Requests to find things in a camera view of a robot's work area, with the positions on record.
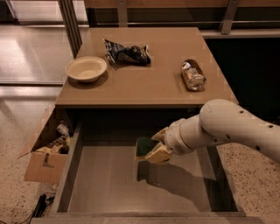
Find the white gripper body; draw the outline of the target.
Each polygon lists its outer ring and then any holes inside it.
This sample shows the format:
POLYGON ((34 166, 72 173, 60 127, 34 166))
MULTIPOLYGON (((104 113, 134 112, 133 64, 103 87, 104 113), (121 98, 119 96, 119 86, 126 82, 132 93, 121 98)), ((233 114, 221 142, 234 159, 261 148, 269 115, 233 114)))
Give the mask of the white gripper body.
POLYGON ((180 126, 185 119, 179 119, 173 122, 166 130, 164 134, 164 144, 173 152, 178 155, 185 155, 193 152, 189 146, 187 146, 181 136, 180 126))

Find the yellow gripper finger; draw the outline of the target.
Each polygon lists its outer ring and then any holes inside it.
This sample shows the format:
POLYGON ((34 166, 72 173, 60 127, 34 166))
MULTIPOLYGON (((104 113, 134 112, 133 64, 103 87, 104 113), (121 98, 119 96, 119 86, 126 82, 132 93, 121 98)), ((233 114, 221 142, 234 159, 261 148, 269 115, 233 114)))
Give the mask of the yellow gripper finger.
POLYGON ((172 156, 172 150, 165 144, 158 143, 144 159, 152 164, 164 165, 167 164, 172 156))
POLYGON ((161 129, 159 132, 157 132, 155 135, 151 137, 152 140, 158 141, 158 142, 163 142, 165 139, 165 133, 168 130, 167 127, 161 129))

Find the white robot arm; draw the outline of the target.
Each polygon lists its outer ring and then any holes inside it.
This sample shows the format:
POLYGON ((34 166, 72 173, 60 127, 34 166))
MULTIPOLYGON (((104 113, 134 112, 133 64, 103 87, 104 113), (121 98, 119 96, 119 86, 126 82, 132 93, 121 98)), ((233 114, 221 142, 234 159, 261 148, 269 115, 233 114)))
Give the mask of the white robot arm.
POLYGON ((227 143, 246 145, 280 163, 280 126, 222 99, 208 101, 197 115, 173 122, 152 138, 157 144, 144 159, 153 164, 167 162, 174 153, 227 143))

